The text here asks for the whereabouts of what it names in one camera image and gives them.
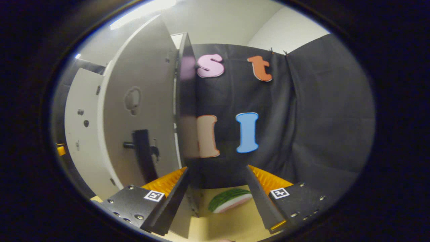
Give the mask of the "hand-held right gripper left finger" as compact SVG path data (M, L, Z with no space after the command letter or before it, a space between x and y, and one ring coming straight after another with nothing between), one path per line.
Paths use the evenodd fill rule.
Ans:
M129 185L94 204L129 227L164 236L189 186L189 168L183 167L142 187Z

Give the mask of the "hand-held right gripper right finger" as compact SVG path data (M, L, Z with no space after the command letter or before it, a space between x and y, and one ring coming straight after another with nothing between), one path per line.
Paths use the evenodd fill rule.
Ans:
M264 227L271 233L293 233L326 212L334 199L307 183L292 184L247 165L244 177Z

